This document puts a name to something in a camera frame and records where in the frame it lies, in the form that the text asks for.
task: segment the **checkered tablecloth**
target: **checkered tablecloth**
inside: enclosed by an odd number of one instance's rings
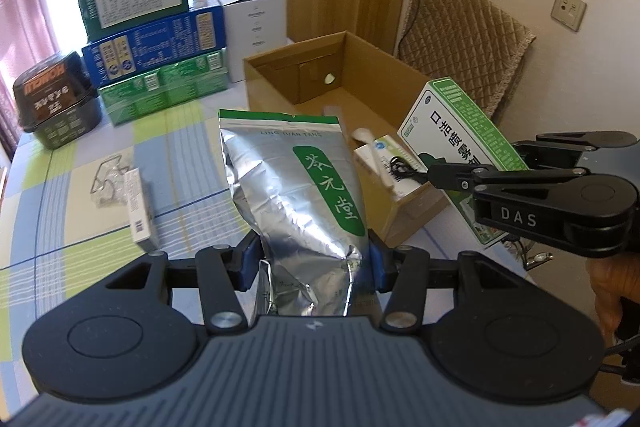
[[[246,106],[243,84],[123,126],[104,117],[91,133],[55,151],[22,136],[0,211],[0,419],[36,393],[20,352],[29,325],[142,254],[130,238],[126,207],[97,208],[92,201],[104,159],[123,153],[141,169],[161,248],[171,259],[236,245],[248,231],[229,196],[218,130],[219,108]],[[438,258],[481,250],[452,207],[408,243]],[[486,253],[522,271],[503,247]],[[175,291],[174,307],[197,321],[194,292]],[[251,295],[239,298],[252,302]],[[451,307],[450,290],[430,291],[426,318],[435,321]]]

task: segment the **white box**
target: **white box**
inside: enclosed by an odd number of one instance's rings
[[[131,169],[124,174],[124,186],[127,193],[129,228],[131,238],[146,253],[157,250],[160,243],[153,221],[151,207],[145,197],[139,169]]]
[[[394,181],[393,194],[396,201],[407,197],[414,190],[417,190],[421,187],[421,185],[417,181],[412,180],[411,178],[396,178],[391,171],[391,159],[395,156],[399,156],[416,171],[427,172],[427,169],[425,169],[424,166],[420,165],[420,163],[412,158],[412,156],[406,150],[400,147],[396,140],[394,140],[387,134],[386,136],[378,138],[375,141],[375,147],[378,150],[378,156],[382,160],[386,171],[391,175],[391,178]],[[376,167],[376,162],[371,155],[371,150],[368,145],[358,147],[356,150],[354,150],[354,154],[364,162],[364,165],[367,166],[372,174],[378,175],[378,168]]]
[[[242,59],[287,44],[287,0],[219,0],[225,14],[232,82],[244,80]]]

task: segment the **electrical outlet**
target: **electrical outlet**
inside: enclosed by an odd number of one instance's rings
[[[551,16],[574,32],[580,29],[587,3],[583,0],[556,0],[551,9]]]

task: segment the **chair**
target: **chair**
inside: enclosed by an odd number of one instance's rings
[[[411,0],[404,30],[414,17]],[[536,36],[489,0],[420,0],[399,58],[430,78],[450,76],[497,121],[522,76]]]

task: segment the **pink curtain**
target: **pink curtain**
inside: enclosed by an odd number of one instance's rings
[[[0,143],[12,158],[20,137],[10,88],[58,50],[46,0],[0,0]]]

